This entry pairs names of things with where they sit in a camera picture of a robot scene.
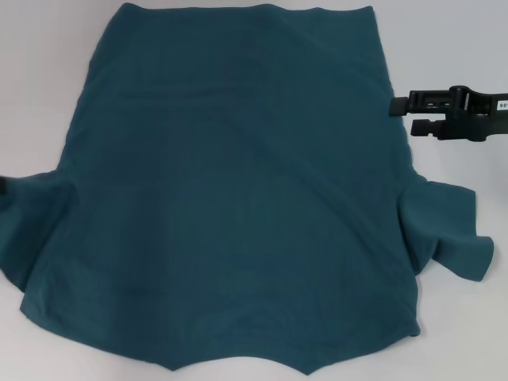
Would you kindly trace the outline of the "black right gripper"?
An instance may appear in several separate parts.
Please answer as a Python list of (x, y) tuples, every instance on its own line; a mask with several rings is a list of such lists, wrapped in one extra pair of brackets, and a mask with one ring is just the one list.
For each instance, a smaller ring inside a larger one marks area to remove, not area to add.
[(484, 142), (507, 134), (507, 93), (484, 94), (465, 86), (449, 90), (412, 90), (407, 97), (392, 98), (391, 116), (444, 114), (445, 120), (415, 119), (412, 137)]

